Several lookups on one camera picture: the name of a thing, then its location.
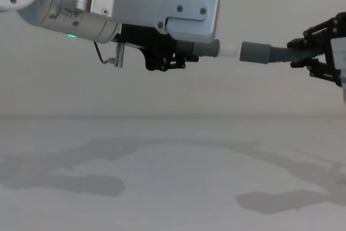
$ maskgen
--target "gray background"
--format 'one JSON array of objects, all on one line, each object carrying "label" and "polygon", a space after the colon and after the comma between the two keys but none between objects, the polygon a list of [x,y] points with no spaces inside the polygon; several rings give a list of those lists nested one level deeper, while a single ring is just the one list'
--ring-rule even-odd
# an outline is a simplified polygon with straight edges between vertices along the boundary
[{"label": "gray background", "polygon": [[[218,37],[285,46],[346,11],[345,0],[222,0]],[[125,68],[99,63],[93,44],[1,14],[1,116],[343,115],[341,90],[289,64],[203,58],[186,70],[148,72],[137,50]],[[105,57],[115,46],[102,47]]]}]

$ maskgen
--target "silver robotic arm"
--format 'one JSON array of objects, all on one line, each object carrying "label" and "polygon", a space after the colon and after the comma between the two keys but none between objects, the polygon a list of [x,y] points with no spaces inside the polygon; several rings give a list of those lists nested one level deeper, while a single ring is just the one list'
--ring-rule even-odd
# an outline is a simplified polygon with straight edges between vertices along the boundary
[{"label": "silver robotic arm", "polygon": [[[117,67],[125,45],[143,53],[148,70],[184,69],[221,53],[219,0],[0,0],[0,11],[9,10],[34,26],[93,41],[100,60]],[[97,44],[108,42],[117,43],[116,57],[103,60]]]}]

